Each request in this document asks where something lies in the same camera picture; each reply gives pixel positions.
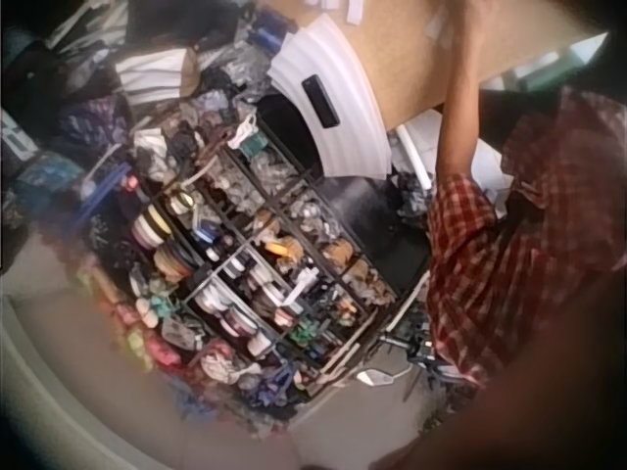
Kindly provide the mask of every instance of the red plaid shirt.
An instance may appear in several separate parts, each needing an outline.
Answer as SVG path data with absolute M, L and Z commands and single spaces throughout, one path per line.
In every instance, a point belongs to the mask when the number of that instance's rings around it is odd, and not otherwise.
M 504 220 L 471 178 L 439 182 L 427 309 L 436 351 L 468 379 L 484 383 L 585 278 L 624 260 L 626 117 L 566 89 L 557 120 L 524 118 L 503 153 Z

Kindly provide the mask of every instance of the floor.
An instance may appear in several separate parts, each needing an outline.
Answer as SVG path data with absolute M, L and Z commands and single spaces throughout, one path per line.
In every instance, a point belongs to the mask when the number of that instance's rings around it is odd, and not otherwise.
M 31 238 L 2 278 L 22 327 L 72 394 L 123 439 L 176 470 L 211 467 L 297 470 L 305 465 L 362 470 L 415 437 L 439 402 L 419 381 L 403 402 L 411 376 L 371 389 L 353 381 L 304 413 L 284 436 L 255 441 L 231 423 L 181 420 L 167 386 L 143 374 L 112 347 L 110 326 L 63 275 L 54 256 Z M 372 366 L 406 367 L 387 348 Z

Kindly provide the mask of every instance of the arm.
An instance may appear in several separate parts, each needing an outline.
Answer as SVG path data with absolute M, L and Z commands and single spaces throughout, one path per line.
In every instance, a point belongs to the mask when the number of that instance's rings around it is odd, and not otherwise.
M 440 132 L 436 173 L 470 176 L 479 138 L 479 59 L 484 32 L 497 8 L 495 0 L 455 2 L 458 11 L 453 66 Z

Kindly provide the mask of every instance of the clutter pile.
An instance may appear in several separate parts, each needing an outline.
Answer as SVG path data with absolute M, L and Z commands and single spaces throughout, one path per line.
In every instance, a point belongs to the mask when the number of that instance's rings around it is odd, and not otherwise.
M 260 130 L 294 25 L 247 1 L 174 5 L 91 0 L 53 33 L 64 105 L 13 208 L 181 412 L 266 436 L 346 370 L 344 345 L 395 296 Z

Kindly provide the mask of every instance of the table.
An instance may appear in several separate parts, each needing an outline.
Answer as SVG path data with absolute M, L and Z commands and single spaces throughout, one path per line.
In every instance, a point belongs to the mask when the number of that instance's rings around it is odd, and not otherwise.
M 442 0 L 364 0 L 363 21 L 346 23 L 348 0 L 326 12 L 362 61 L 387 129 L 444 101 L 450 52 L 424 34 Z M 555 0 L 502 0 L 489 31 L 481 78 L 490 78 L 545 53 L 599 33 Z M 323 10 L 303 0 L 262 0 L 299 26 Z

